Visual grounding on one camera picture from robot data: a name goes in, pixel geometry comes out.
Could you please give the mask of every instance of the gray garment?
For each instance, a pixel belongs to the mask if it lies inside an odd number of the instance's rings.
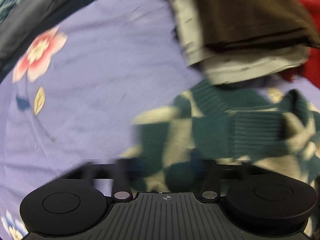
[[[0,25],[0,70],[28,34],[67,0],[23,0]]]

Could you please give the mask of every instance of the purple bedsheet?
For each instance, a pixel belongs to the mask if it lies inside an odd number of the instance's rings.
[[[174,25],[166,0],[97,0],[60,24],[57,35],[68,38],[56,45],[60,51],[51,48],[43,75],[12,83],[11,73],[0,84],[3,240],[10,239],[5,227],[23,231],[19,205],[26,194],[84,160],[110,162],[134,144],[136,115],[169,104],[203,78],[186,66]],[[299,88],[320,108],[319,90],[305,79],[249,85],[262,93],[269,85]],[[109,194],[110,185],[99,189]]]

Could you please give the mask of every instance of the brown garment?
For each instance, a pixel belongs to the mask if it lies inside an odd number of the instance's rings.
[[[320,47],[308,11],[297,0],[196,0],[205,46],[215,51]]]

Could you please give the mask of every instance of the silver screw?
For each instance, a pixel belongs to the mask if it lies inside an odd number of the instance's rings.
[[[202,196],[204,198],[213,199],[213,198],[216,198],[218,194],[214,191],[205,191],[202,193]]]
[[[115,193],[115,198],[117,199],[126,199],[130,196],[130,194],[126,191],[118,191]]]

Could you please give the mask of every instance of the red cloth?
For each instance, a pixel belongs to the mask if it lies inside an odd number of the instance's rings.
[[[299,0],[312,15],[318,32],[320,33],[320,0]],[[294,75],[300,74],[300,69],[281,72],[281,76],[288,81],[292,81]],[[310,49],[310,58],[304,64],[302,75],[308,78],[314,85],[320,88],[320,49]]]

